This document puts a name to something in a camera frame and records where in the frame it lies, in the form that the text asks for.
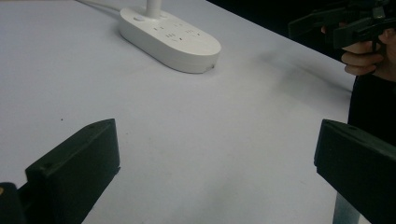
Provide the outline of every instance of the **finger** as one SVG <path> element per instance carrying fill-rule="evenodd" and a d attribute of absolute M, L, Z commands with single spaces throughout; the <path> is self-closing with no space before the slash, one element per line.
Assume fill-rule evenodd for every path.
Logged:
<path fill-rule="evenodd" d="M 369 66 L 371 64 L 380 63 L 384 57 L 380 54 L 355 54 L 346 52 L 341 56 L 341 62 L 353 66 Z"/>
<path fill-rule="evenodd" d="M 373 72 L 376 69 L 376 66 L 371 64 L 368 66 L 354 66 L 348 64 L 345 67 L 345 71 L 354 76 L 362 76 Z"/>
<path fill-rule="evenodd" d="M 382 35 L 378 36 L 378 39 L 384 44 L 395 44 L 396 43 L 395 29 L 390 28 L 390 29 L 384 30 Z"/>
<path fill-rule="evenodd" d="M 373 42 L 372 41 L 364 41 L 358 42 L 353 45 L 349 45 L 348 47 L 343 48 L 345 51 L 349 51 L 355 54 L 365 54 L 373 52 Z M 381 46 L 376 44 L 375 50 L 379 50 Z"/>

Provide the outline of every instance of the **power cord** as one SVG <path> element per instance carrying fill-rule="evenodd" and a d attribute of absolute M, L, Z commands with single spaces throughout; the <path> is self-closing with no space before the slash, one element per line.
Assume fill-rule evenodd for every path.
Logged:
<path fill-rule="evenodd" d="M 106 7 L 106 8 L 118 11 L 118 12 L 121 11 L 121 8 L 119 8 L 119 7 L 115 7 L 115 6 L 106 4 L 106 3 L 97 2 L 95 0 L 76 0 L 76 1 L 78 1 L 78 2 L 80 2 L 82 4 L 96 5 L 96 6 L 99 6 L 99 7 Z"/>

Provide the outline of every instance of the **black object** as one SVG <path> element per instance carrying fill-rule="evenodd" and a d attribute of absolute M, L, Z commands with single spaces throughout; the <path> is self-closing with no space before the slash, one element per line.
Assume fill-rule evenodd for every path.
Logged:
<path fill-rule="evenodd" d="M 80 224 L 119 169 L 115 120 L 88 125 L 26 169 L 19 197 L 12 184 L 0 185 L 0 208 L 12 214 L 0 223 Z"/>
<path fill-rule="evenodd" d="M 374 75 L 356 77 L 348 124 L 396 146 L 396 82 Z"/>
<path fill-rule="evenodd" d="M 340 27 L 340 22 L 347 25 Z M 326 41 L 340 49 L 359 41 L 372 40 L 385 29 L 396 27 L 394 3 L 390 0 L 341 1 L 289 23 L 290 38 L 304 34 L 314 27 L 326 26 Z"/>
<path fill-rule="evenodd" d="M 396 147 L 354 126 L 323 120 L 318 174 L 373 224 L 396 223 Z"/>
<path fill-rule="evenodd" d="M 333 0 L 299 0 L 288 2 L 257 0 L 207 1 L 286 38 L 289 38 L 289 22 L 311 13 L 316 8 L 333 2 Z M 305 35 L 296 36 L 292 40 L 339 61 L 344 52 L 340 49 L 334 50 L 331 45 L 323 41 L 323 38 L 324 34 L 318 28 L 309 31 Z"/>

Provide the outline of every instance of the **black robotic claw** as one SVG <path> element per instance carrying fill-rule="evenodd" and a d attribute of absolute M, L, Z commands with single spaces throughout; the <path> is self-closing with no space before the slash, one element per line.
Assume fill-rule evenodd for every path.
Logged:
<path fill-rule="evenodd" d="M 30 165 L 20 189 L 0 183 L 0 223 L 80 224 L 119 169 L 115 120 L 90 124 Z"/>
<path fill-rule="evenodd" d="M 396 223 L 396 147 L 354 126 L 322 121 L 320 174 L 373 224 Z"/>
<path fill-rule="evenodd" d="M 350 0 L 314 10 L 289 23 L 289 37 L 295 38 L 314 28 L 326 27 L 326 42 L 341 49 L 359 41 L 372 40 L 384 29 L 395 28 L 394 4 L 389 0 Z"/>

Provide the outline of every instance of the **white power strip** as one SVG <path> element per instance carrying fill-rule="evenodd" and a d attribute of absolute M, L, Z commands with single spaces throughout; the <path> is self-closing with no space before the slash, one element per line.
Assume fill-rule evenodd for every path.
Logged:
<path fill-rule="evenodd" d="M 161 11 L 125 7 L 120 11 L 121 35 L 161 63 L 185 73 L 215 67 L 221 50 L 213 36 Z"/>

